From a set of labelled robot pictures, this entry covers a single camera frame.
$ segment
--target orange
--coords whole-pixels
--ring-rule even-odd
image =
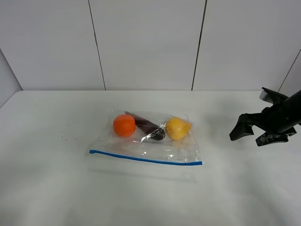
[[[119,115],[114,120],[113,127],[118,136],[129,137],[136,130],[135,119],[128,114]]]

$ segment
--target lemon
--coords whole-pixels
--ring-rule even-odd
[[[191,124],[180,118],[173,117],[166,123],[166,133],[173,140],[181,140],[190,131]]]

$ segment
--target table surface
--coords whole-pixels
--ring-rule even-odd
[[[259,91],[21,91],[0,109],[0,225],[297,226],[300,135],[232,142]],[[87,154],[111,109],[187,114],[202,166]]]

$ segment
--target purple eggplant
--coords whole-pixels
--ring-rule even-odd
[[[135,119],[136,126],[141,129],[143,133],[150,136],[155,140],[163,140],[165,137],[165,131],[160,128],[158,125],[152,123],[151,121],[146,120],[136,114],[130,112],[125,112],[125,114],[131,115]]]

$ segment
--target ziplock bag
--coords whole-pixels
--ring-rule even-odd
[[[130,136],[120,136],[116,130],[120,115],[135,120],[135,131]],[[170,114],[114,110],[89,152],[161,164],[202,165],[192,130],[192,122]]]

